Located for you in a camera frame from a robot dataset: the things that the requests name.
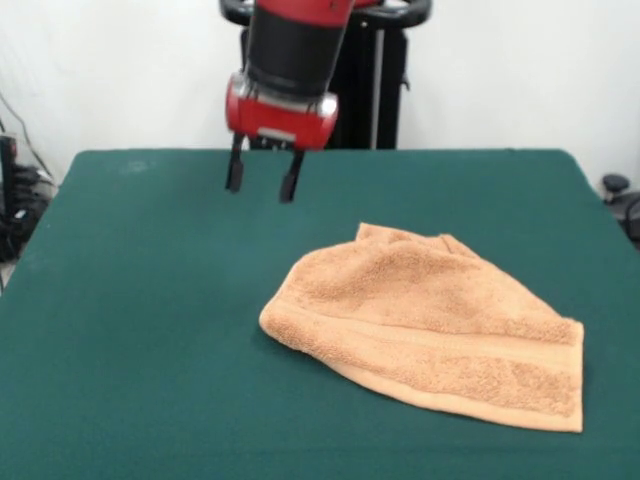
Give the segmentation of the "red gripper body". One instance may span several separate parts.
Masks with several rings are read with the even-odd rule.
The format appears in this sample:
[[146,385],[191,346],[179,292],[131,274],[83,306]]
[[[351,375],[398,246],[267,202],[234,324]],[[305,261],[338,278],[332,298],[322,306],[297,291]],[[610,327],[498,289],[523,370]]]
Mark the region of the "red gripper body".
[[251,139],[320,150],[329,141],[338,111],[338,97],[330,92],[312,101],[285,99],[267,93],[242,72],[234,72],[227,85],[227,127]]

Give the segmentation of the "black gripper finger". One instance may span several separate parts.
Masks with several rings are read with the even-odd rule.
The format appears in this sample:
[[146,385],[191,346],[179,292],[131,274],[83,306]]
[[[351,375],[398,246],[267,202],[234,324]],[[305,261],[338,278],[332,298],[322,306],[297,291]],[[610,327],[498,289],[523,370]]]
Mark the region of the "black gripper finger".
[[293,160],[281,184],[279,193],[281,203],[291,203],[294,200],[304,156],[305,152],[303,150],[294,151]]
[[242,185],[244,164],[241,160],[242,144],[245,135],[234,133],[230,150],[225,189],[237,193]]

